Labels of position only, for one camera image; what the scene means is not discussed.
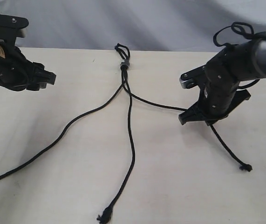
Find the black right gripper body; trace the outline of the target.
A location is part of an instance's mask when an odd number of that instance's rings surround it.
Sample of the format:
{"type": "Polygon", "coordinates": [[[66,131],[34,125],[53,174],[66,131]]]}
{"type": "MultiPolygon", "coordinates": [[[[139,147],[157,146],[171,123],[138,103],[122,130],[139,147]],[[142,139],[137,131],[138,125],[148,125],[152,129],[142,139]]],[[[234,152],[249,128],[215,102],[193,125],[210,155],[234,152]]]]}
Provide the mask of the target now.
{"type": "Polygon", "coordinates": [[[247,90],[238,91],[240,81],[231,72],[229,62],[235,48],[224,48],[205,65],[206,82],[200,92],[200,111],[208,123],[226,118],[242,102],[249,100],[247,90]]]}

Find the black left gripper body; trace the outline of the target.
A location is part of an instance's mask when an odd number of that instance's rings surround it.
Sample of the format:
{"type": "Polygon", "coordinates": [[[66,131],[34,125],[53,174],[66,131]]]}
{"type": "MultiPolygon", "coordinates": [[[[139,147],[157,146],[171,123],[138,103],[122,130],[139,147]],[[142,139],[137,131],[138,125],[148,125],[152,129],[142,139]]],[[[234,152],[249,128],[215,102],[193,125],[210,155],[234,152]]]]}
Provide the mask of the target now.
{"type": "Polygon", "coordinates": [[[15,42],[0,39],[0,86],[11,91],[34,90],[34,63],[15,42]]]}

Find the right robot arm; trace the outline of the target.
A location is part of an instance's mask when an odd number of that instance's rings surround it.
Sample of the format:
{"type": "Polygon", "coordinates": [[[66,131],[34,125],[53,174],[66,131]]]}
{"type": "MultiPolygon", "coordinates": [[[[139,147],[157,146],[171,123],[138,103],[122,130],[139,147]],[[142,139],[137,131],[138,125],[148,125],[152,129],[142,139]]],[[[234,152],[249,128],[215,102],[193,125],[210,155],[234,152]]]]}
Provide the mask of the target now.
{"type": "Polygon", "coordinates": [[[199,98],[179,115],[182,125],[204,121],[212,125],[225,119],[251,95],[240,82],[266,78],[266,38],[228,45],[205,65],[180,76],[184,89],[200,88],[199,98]]]}

